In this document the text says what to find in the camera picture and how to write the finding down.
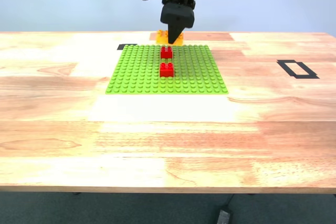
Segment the orange lego brick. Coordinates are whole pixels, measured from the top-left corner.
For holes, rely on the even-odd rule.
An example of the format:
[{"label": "orange lego brick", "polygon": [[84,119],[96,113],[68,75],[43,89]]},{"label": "orange lego brick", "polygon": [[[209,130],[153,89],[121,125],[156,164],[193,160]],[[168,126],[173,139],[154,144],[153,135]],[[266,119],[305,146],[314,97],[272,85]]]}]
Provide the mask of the orange lego brick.
[{"label": "orange lego brick", "polygon": [[174,44],[168,43],[168,31],[159,30],[156,32],[156,43],[162,45],[182,46],[183,45],[183,33],[176,39]]}]

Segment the lego brick stud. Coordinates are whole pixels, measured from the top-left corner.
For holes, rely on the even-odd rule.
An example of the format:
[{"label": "lego brick stud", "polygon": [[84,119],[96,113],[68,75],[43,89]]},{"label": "lego brick stud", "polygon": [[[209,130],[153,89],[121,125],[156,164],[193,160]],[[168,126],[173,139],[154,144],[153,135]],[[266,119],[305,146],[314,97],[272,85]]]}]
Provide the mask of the lego brick stud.
[{"label": "lego brick stud", "polygon": [[172,47],[161,47],[160,56],[161,59],[173,59]]},{"label": "lego brick stud", "polygon": [[174,65],[172,63],[161,63],[160,77],[174,77]]}]

